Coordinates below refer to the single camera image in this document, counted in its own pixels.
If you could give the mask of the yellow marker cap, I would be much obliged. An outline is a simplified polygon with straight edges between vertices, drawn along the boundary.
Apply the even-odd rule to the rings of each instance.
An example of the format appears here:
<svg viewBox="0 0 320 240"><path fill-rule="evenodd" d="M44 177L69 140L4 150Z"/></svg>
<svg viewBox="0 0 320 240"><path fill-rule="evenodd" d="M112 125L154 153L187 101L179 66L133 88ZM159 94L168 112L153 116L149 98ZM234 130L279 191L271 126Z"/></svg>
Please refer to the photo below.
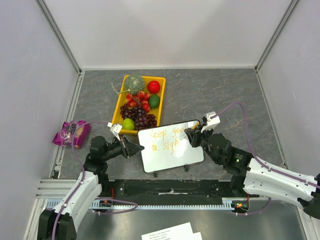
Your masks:
<svg viewBox="0 0 320 240"><path fill-rule="evenodd" d="M199 124L200 124L199 122L195 123L195 124L191 127L191 129L194 130Z"/></svg>

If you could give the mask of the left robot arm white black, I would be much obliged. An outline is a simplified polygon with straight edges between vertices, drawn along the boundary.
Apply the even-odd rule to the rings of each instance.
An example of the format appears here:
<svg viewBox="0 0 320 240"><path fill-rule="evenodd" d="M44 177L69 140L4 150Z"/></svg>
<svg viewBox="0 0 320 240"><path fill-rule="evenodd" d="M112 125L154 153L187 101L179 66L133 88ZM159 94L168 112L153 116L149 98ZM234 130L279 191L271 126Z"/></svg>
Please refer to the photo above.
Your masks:
<svg viewBox="0 0 320 240"><path fill-rule="evenodd" d="M144 149L144 146L130 142L122 134L114 137L111 143L103 136L94 137L74 186L53 209L45 209L40 214L37 239L75 240L94 200L106 196L111 190L106 174L107 161L118 156L128 159Z"/></svg>

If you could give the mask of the small whiteboard black frame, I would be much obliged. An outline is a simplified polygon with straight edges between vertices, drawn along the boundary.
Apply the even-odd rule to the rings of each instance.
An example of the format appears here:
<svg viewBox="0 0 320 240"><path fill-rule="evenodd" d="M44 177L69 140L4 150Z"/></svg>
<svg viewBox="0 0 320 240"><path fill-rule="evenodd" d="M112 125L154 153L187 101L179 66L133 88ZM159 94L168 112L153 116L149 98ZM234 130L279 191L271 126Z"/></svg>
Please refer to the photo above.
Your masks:
<svg viewBox="0 0 320 240"><path fill-rule="evenodd" d="M144 171L153 173L203 162L202 148L192 147L185 134L185 129L198 122L191 120L138 131L139 144L144 146L141 151Z"/></svg>

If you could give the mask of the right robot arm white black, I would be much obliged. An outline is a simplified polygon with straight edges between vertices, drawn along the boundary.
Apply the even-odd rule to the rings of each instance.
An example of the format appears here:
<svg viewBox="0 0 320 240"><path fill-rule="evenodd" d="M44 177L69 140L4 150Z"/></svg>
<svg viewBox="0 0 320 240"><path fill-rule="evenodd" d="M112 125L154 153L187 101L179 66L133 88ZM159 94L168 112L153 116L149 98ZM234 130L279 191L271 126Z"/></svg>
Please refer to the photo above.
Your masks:
<svg viewBox="0 0 320 240"><path fill-rule="evenodd" d="M232 175L229 191L235 197L257 195L280 200L320 217L320 177L305 175L271 164L232 146L221 133L185 129L192 147L201 147L210 159Z"/></svg>

